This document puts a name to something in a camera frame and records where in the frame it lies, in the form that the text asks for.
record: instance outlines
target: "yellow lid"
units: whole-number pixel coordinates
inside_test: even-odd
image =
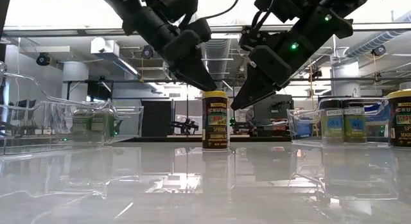
[[[219,97],[219,98],[227,98],[227,95],[223,91],[210,91],[210,92],[203,92],[203,99],[204,98],[211,98],[211,97]]]
[[[394,99],[394,98],[400,98],[400,97],[411,97],[411,89],[405,89],[405,90],[399,90],[396,92],[391,92],[388,94],[387,98],[388,99]]]

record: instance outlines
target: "reflective table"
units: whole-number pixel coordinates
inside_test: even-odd
[[[410,223],[411,151],[200,145],[0,157],[1,223]]]

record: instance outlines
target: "security camera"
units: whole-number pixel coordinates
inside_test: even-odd
[[[381,45],[381,46],[379,46],[379,47],[374,48],[374,49],[371,51],[371,54],[374,55],[374,56],[382,56],[382,55],[384,55],[386,52],[387,52],[387,49],[385,48],[385,46],[384,46],[384,45]]]
[[[149,60],[153,56],[154,56],[153,49],[149,45],[144,46],[143,51],[141,52],[141,58]]]
[[[36,63],[40,66],[48,66],[50,65],[51,57],[49,53],[40,53],[39,57],[37,57]]]

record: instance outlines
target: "clear plastic bin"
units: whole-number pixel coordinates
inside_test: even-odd
[[[143,106],[113,106],[114,111],[114,138],[105,141],[105,144],[141,137],[143,125]]]
[[[344,118],[338,124],[345,130],[342,134],[344,142],[339,138],[339,141],[333,143],[329,136],[324,135],[329,132],[322,130],[327,127],[323,125],[324,120],[327,122],[324,104],[330,100],[340,100],[344,105],[341,108]],[[353,115],[353,110],[359,110],[360,113]],[[323,99],[316,110],[288,110],[288,122],[294,144],[328,148],[389,148],[389,106],[385,98]],[[353,138],[352,134],[358,135],[358,132],[355,133],[357,129],[362,131],[363,141],[358,141],[358,136]]]
[[[141,136],[143,107],[102,107],[52,103],[60,143],[104,145]]]
[[[0,155],[100,146],[141,136],[142,107],[56,98],[45,93],[35,78],[6,73],[5,68],[0,62],[5,103],[0,105]],[[88,118],[92,123],[88,139],[73,136],[67,125],[74,121],[81,126]]]
[[[0,105],[0,146],[2,154],[29,152],[29,147],[56,143],[51,127],[50,103],[41,101],[33,107]]]

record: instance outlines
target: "pipe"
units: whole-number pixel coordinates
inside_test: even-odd
[[[410,81],[411,82],[411,77],[402,77],[402,78],[398,78],[398,77],[379,77],[379,80],[400,80],[400,81]],[[241,79],[237,79],[237,78],[226,78],[224,79],[226,82],[228,80],[235,80],[235,81],[241,81]],[[323,82],[323,81],[331,81],[331,82],[335,82],[335,81],[374,81],[375,77],[359,77],[359,78],[353,78],[353,77],[349,77],[349,78],[319,78],[319,79],[315,79],[313,80],[313,82]],[[181,81],[179,80],[108,80],[108,81],[104,81],[104,80],[70,80],[70,81],[63,81],[63,83],[90,83],[90,82],[114,82],[114,83],[181,83]],[[292,78],[290,79],[290,82],[309,82],[308,78]]]
[[[393,21],[393,23],[408,23],[411,22],[411,11],[407,12],[400,18]],[[396,31],[383,31],[372,35],[367,38],[364,42],[361,42],[353,47],[347,49],[344,53],[344,56],[347,58],[355,58],[361,55],[364,55],[371,50],[380,47],[381,45],[387,43],[390,40],[395,39],[396,37],[406,33],[408,30],[396,30]]]
[[[227,68],[227,60],[231,47],[231,39],[212,39],[203,43],[205,49],[205,59],[222,59],[219,61],[205,61],[205,66],[214,80],[224,79],[224,73]],[[222,89],[223,83],[218,82],[217,88]]]

